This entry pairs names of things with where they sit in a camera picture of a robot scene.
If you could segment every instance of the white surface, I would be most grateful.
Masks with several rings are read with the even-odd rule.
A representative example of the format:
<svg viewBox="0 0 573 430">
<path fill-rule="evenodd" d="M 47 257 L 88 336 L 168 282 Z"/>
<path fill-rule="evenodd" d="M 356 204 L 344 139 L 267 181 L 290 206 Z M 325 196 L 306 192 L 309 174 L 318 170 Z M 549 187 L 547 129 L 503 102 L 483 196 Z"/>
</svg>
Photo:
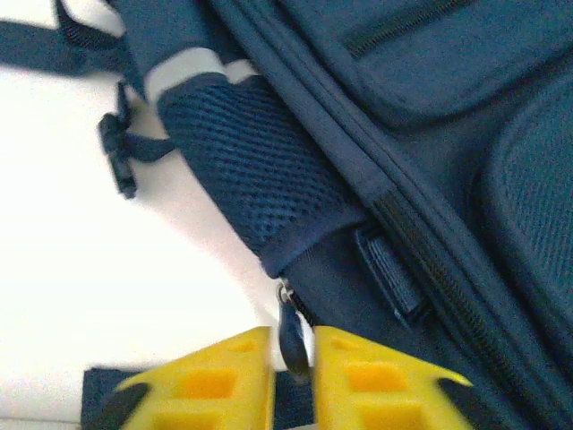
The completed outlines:
<svg viewBox="0 0 573 430">
<path fill-rule="evenodd" d="M 0 419 L 0 430 L 78 430 L 78 425 Z"/>
<path fill-rule="evenodd" d="M 54 27 L 50 3 L 2 1 L 0 19 Z M 67 3 L 117 27 L 95 1 Z M 77 421 L 84 369 L 276 321 L 274 281 L 179 154 L 135 166 L 135 201 L 116 193 L 96 133 L 116 81 L 0 65 L 0 417 Z"/>
</svg>

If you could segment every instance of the navy blue backpack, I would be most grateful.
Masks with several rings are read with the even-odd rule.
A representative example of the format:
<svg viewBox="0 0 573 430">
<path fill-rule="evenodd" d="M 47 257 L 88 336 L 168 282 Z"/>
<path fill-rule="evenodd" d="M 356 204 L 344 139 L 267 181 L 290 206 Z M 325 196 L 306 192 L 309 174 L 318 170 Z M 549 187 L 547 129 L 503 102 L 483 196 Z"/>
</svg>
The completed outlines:
<svg viewBox="0 0 573 430">
<path fill-rule="evenodd" d="M 0 61 L 122 76 L 99 124 L 119 191 L 129 158 L 183 153 L 287 281 L 293 373 L 295 309 L 465 375 L 476 428 L 573 428 L 571 2 L 107 3 L 122 37 L 55 0 L 58 30 L 0 24 Z M 168 139 L 129 131 L 126 84 Z"/>
</svg>

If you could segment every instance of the metal zipper slider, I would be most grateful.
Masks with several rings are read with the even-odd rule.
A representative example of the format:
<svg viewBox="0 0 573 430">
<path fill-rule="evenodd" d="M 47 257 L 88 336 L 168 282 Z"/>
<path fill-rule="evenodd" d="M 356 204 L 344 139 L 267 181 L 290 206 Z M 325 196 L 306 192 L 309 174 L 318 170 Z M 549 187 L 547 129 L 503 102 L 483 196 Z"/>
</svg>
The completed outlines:
<svg viewBox="0 0 573 430">
<path fill-rule="evenodd" d="M 308 354 L 304 346 L 304 334 L 301 320 L 291 300 L 288 284 L 281 282 L 277 287 L 280 309 L 278 321 L 278 344 L 286 368 L 293 374 L 297 383 L 305 383 L 311 378 Z"/>
</svg>

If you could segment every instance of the yellow plastic piece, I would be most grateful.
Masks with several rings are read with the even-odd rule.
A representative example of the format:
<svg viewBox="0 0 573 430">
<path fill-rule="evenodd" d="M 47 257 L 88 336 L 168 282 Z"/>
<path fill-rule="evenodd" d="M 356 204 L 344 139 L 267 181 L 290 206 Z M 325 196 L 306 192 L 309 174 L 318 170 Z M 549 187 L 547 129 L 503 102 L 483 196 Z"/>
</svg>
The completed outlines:
<svg viewBox="0 0 573 430">
<path fill-rule="evenodd" d="M 270 328 L 259 327 L 124 381 L 118 390 L 151 390 L 122 429 L 270 430 L 269 339 Z"/>
<path fill-rule="evenodd" d="M 314 396 L 320 430 L 471 430 L 437 380 L 471 383 L 346 331 L 316 327 Z"/>
</svg>

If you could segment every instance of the zipper track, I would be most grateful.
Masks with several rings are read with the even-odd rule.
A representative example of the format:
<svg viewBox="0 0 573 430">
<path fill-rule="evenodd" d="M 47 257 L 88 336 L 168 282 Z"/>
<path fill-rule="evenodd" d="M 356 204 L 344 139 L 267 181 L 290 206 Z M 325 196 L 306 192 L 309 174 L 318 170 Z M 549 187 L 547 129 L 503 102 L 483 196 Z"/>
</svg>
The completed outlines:
<svg viewBox="0 0 573 430">
<path fill-rule="evenodd" d="M 345 35 L 342 44 L 356 59 L 364 56 L 378 44 L 408 33 L 416 27 L 436 21 L 475 0 L 441 0 L 399 13 L 389 20 L 372 22 Z"/>
<path fill-rule="evenodd" d="M 536 396 L 528 394 L 530 391 L 526 389 L 522 378 L 505 357 L 499 342 L 495 336 L 492 336 L 482 317 L 475 311 L 475 306 L 469 302 L 446 264 L 432 252 L 429 238 L 416 227 L 415 220 L 409 215 L 408 209 L 393 193 L 387 193 L 374 205 L 384 224 L 398 235 L 398 243 L 403 249 L 405 248 L 405 254 L 415 257 L 417 264 L 429 278 L 426 281 L 437 288 L 438 299 L 443 304 L 447 302 L 453 304 L 455 312 L 449 314 L 458 318 L 462 324 L 462 330 L 465 327 L 465 331 L 469 331 L 463 334 L 469 335 L 468 341 L 472 345 L 472 350 L 482 357 L 482 362 L 495 375 L 497 381 L 502 384 L 512 399 L 525 402 L 527 410 L 543 420 L 547 411 L 541 411 L 533 400 Z"/>
</svg>

